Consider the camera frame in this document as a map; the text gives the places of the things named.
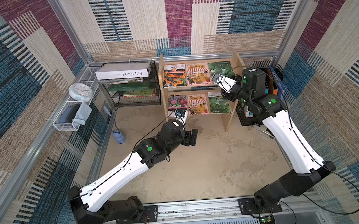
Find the pink flower shop seed bag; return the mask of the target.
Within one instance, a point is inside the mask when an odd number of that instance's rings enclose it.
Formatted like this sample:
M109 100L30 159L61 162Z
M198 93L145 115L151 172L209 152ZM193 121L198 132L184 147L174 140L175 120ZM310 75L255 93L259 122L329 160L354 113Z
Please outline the pink flower shop seed bag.
M186 64L188 86L208 86L212 84L208 63Z

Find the orange marigold seed bag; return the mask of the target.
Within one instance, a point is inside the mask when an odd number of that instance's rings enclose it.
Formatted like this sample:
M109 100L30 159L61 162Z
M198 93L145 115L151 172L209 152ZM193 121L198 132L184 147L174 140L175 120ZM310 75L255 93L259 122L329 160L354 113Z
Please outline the orange marigold seed bag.
M164 65L163 87L187 86L187 73L185 64Z

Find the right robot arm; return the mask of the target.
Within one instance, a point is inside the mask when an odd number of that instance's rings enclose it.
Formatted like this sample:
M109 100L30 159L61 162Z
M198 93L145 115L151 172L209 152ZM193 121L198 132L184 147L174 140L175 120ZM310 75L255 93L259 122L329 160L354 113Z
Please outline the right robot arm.
M254 194L254 207L265 211L280 199L300 196L335 171L332 161L324 161L291 120L286 103L265 92L266 73L260 69L243 70L242 76L229 78L215 73L212 81L228 100L243 102L250 113L263 123L284 150L292 169L277 181Z

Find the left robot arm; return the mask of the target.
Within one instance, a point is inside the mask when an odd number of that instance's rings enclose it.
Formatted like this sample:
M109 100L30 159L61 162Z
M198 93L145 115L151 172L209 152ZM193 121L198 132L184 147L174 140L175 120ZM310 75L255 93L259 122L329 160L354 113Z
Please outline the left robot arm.
M67 192L76 224L104 224L110 221L142 223L146 221L143 203L136 196L126 200L110 198L129 181L164 160L180 145L196 145L198 129L186 131L182 121L170 119L156 136L143 139L114 169L84 187Z

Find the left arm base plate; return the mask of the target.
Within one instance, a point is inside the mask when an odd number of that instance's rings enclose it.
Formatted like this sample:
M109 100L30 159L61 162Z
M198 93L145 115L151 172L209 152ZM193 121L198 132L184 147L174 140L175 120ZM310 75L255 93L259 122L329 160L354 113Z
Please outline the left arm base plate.
M124 218L116 220L116 224L138 224L151 223L158 220L158 205L147 205L143 211L139 211L132 218Z

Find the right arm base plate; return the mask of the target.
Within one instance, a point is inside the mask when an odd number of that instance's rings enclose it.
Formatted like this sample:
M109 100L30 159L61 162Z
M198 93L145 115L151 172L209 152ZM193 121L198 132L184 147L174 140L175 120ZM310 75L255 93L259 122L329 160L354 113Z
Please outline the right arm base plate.
M262 205L254 197L239 198L237 199L237 203L242 215L258 215L262 213L273 214L281 213L283 211L283 208L279 202L270 205Z

